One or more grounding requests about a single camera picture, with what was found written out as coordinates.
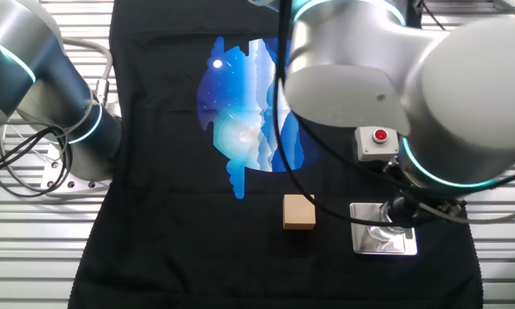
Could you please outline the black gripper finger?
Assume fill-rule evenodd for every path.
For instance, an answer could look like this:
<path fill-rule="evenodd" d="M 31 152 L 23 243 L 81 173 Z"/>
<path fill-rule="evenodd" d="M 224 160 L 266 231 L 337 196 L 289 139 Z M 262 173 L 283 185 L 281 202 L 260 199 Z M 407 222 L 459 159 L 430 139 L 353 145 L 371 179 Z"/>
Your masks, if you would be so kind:
<path fill-rule="evenodd" d="M 406 209 L 408 227 L 420 227 L 432 221 L 432 215 L 420 207 L 410 205 Z"/>

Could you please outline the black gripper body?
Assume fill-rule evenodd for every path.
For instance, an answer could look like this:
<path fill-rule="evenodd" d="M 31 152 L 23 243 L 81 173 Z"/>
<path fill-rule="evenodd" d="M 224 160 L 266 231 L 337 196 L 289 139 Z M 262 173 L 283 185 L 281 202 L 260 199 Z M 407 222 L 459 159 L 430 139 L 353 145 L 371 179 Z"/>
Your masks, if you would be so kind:
<path fill-rule="evenodd" d="M 415 205 L 416 207 L 421 208 L 421 203 L 449 215 L 459 215 L 463 210 L 462 203 L 457 199 L 436 197 L 428 193 L 402 189 L 394 198 L 394 217 L 407 218 L 406 207 Z"/>

